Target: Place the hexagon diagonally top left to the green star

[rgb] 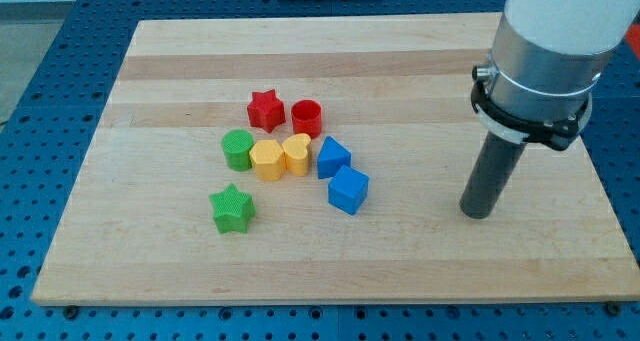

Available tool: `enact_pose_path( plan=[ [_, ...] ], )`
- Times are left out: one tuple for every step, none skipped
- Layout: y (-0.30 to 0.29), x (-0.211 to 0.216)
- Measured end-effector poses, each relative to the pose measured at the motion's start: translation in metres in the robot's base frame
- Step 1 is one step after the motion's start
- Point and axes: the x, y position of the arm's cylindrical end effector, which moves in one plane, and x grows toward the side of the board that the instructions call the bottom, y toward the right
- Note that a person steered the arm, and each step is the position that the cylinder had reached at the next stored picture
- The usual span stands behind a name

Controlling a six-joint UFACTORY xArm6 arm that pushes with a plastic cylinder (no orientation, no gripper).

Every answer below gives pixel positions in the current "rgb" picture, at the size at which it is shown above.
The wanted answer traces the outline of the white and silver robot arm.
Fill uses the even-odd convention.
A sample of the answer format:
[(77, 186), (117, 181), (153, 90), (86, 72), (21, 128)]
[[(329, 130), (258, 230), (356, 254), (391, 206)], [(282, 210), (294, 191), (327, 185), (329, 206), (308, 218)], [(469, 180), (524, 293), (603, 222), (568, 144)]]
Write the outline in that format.
[(575, 114), (638, 11), (639, 0), (506, 0), (491, 100), (528, 121)]

